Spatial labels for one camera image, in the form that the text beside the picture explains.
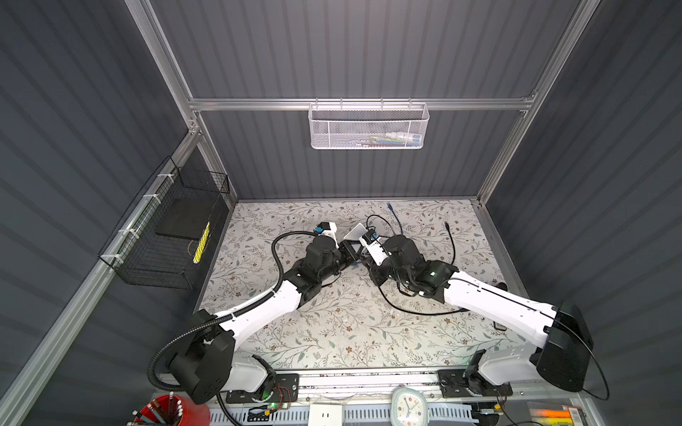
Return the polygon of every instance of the pencil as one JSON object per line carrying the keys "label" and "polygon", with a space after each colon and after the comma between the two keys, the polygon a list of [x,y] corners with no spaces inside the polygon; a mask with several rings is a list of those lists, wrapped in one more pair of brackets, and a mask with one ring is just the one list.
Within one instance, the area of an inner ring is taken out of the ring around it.
{"label": "pencil", "polygon": [[173,420],[175,417],[175,407],[173,406],[173,391],[168,394],[168,418]]}
{"label": "pencil", "polygon": [[140,419],[141,421],[145,423],[156,423],[155,421],[151,420],[149,417],[143,416],[142,413],[140,413],[137,410],[133,410],[132,415]]}
{"label": "pencil", "polygon": [[159,401],[157,401],[156,398],[151,400],[151,404],[156,409],[156,412],[159,413],[161,423],[169,423],[171,421],[164,409],[161,408],[161,404],[159,404]]}
{"label": "pencil", "polygon": [[164,418],[161,416],[161,413],[156,411],[156,409],[154,408],[154,406],[151,405],[151,403],[147,404],[147,408],[149,408],[149,411],[154,413],[154,416],[156,416],[156,418],[159,420],[158,423],[165,423],[166,422],[164,420]]}

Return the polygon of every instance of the clock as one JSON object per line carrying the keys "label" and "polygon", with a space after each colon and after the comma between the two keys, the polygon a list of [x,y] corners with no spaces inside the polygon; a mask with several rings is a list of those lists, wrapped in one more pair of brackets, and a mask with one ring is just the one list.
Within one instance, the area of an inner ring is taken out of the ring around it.
{"label": "clock", "polygon": [[410,388],[397,388],[391,400],[392,426],[426,426],[428,403],[424,396]]}

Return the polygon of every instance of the black rectangular bracket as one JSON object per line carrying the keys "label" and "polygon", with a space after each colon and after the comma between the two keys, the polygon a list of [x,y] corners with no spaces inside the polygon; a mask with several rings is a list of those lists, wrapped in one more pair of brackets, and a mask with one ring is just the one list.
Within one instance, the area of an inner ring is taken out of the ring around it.
{"label": "black rectangular bracket", "polygon": [[[438,370],[438,386],[441,388],[441,393],[445,398],[463,398],[472,397],[475,394],[469,391],[469,384],[464,378],[466,369],[444,369]],[[511,396],[512,386],[509,383],[501,384],[500,386],[493,386],[485,382],[482,388],[484,397]]]}

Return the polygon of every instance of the wire mesh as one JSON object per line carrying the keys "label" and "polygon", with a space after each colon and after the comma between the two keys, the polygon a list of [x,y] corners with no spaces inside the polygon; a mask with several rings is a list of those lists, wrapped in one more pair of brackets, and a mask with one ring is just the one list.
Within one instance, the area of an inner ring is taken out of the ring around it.
{"label": "wire mesh", "polygon": [[[118,256],[100,256],[120,278],[139,286],[193,288],[208,274],[229,213],[227,176],[204,170],[175,169],[166,177],[139,218],[123,230]],[[194,263],[199,241],[158,235],[156,228],[178,199],[210,204],[209,233],[201,259]]]}
{"label": "wire mesh", "polygon": [[308,110],[315,149],[419,149],[429,114],[425,104],[407,109]]}

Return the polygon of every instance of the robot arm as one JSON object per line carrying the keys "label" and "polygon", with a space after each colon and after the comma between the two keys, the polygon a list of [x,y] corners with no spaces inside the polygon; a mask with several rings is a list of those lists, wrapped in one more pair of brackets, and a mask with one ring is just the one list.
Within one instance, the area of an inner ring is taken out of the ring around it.
{"label": "robot arm", "polygon": [[474,311],[523,336],[542,348],[546,329],[552,327],[557,312],[549,303],[535,302],[485,284],[464,271],[452,274],[444,289],[445,302]]}
{"label": "robot arm", "polygon": [[260,357],[236,350],[266,324],[312,300],[325,279],[359,260],[353,248],[353,243],[358,242],[338,243],[335,232],[334,223],[319,224],[317,236],[306,248],[306,257],[284,273],[280,286],[272,286],[241,305],[214,315],[202,309],[190,318],[190,326],[225,318],[210,329],[197,331],[191,340],[187,338],[173,346],[166,363],[196,404],[205,403],[218,391],[240,390],[261,395],[272,391],[274,370]]}
{"label": "robot arm", "polygon": [[[270,394],[275,386],[274,370],[260,357],[235,350],[272,320],[312,300],[325,279],[358,260],[377,286],[395,280],[399,288],[474,311],[527,340],[519,348],[476,352],[463,377],[475,393],[482,393],[486,386],[539,378],[569,391],[582,388],[590,356],[580,339],[590,348],[593,342],[577,307],[563,304],[557,308],[525,299],[485,284],[454,265],[426,261],[414,241],[404,235],[382,244],[373,230],[358,224],[339,243],[336,225],[330,222],[318,225],[316,234],[306,248],[306,257],[283,275],[279,288],[273,286],[213,316],[203,309],[192,316],[190,326],[225,318],[173,346],[166,364],[195,403],[203,404],[218,391]],[[361,256],[361,250],[356,251],[353,245],[362,246],[368,255]]]}
{"label": "robot arm", "polygon": [[575,305],[555,307],[532,301],[485,284],[454,265],[426,261],[414,241],[403,235],[371,244],[381,246],[368,250],[372,259],[365,261],[375,285],[394,279],[399,288],[405,286],[422,297],[474,311],[526,339],[520,347],[477,352],[464,377],[470,389],[482,393],[490,384],[540,378],[567,391],[582,389],[590,360],[586,346],[591,349],[593,342]]}

